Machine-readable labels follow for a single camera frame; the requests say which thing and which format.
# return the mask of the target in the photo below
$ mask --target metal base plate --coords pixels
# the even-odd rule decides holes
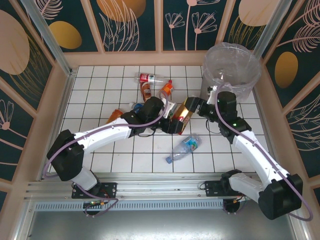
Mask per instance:
[[[204,186],[207,197],[236,197],[243,195],[241,192],[233,190],[225,192],[222,188],[221,181],[205,181]]]
[[[72,186],[72,199],[92,199],[92,197],[85,194],[81,191],[76,184]],[[99,193],[96,195],[100,198],[107,198],[106,194],[108,194],[109,198],[113,199],[117,194],[117,183],[116,182],[102,182],[101,189]]]

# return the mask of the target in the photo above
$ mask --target orange bottle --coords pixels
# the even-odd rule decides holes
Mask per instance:
[[[106,124],[109,124],[111,122],[113,122],[114,120],[116,120],[117,118],[120,118],[120,116],[124,114],[122,111],[120,111],[119,109],[116,109],[112,112],[111,116],[109,117],[108,121],[106,122]]]
[[[159,93],[160,93],[161,91],[165,91],[165,93],[166,93],[168,96],[170,96],[171,93],[173,92],[173,90],[174,90],[174,86],[172,86],[172,80],[170,79],[170,80],[168,81],[168,83],[166,83],[166,84],[163,86],[163,88],[161,88],[161,90],[159,91]]]

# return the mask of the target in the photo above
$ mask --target dark teal wallpaper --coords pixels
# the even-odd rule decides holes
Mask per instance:
[[[320,175],[320,85],[286,119],[309,178]]]
[[[98,51],[80,0],[35,3],[64,53]]]
[[[163,50],[211,48],[215,45],[225,6],[224,0],[164,0]]]
[[[316,199],[318,200],[318,204],[320,206],[320,187],[313,189]]]
[[[281,24],[286,21],[295,2],[297,0],[292,1]],[[249,50],[253,50],[277,3],[278,1],[275,0],[236,0],[223,41],[240,44]]]
[[[32,122],[30,116],[0,90],[0,178],[11,181]]]
[[[6,196],[7,196],[7,193],[5,191],[0,191],[0,213],[1,213],[2,207],[5,203]]]
[[[154,0],[90,0],[106,52],[155,51]]]
[[[296,5],[298,0],[292,0],[291,4],[290,4],[290,7],[289,7],[289,10],[286,12],[285,16],[283,17],[280,25],[278,26],[277,30],[275,31],[272,39],[270,40],[269,44],[266,46],[263,54],[262,54],[262,58],[265,57],[265,55],[267,54],[267,52],[269,51],[271,45],[274,43],[274,40],[276,38],[276,36],[278,35],[278,33],[280,32],[281,28],[283,27],[284,23],[286,22],[288,16],[290,15],[292,9],[294,8],[294,6]]]
[[[0,2],[0,77],[34,109],[52,65],[8,1]]]
[[[320,71],[320,2],[306,0],[266,63],[282,106]]]

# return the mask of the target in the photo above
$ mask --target blue bottle label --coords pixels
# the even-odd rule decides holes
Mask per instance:
[[[189,149],[191,149],[192,152],[198,148],[197,141],[191,136],[188,136],[183,140],[183,142],[189,147]]]

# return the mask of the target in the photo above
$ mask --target transparent bin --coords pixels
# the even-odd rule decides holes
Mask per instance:
[[[260,77],[261,65],[251,51],[239,44],[222,42],[205,54],[200,97],[208,99],[208,87],[224,83],[222,91],[231,91],[237,101],[244,101]]]

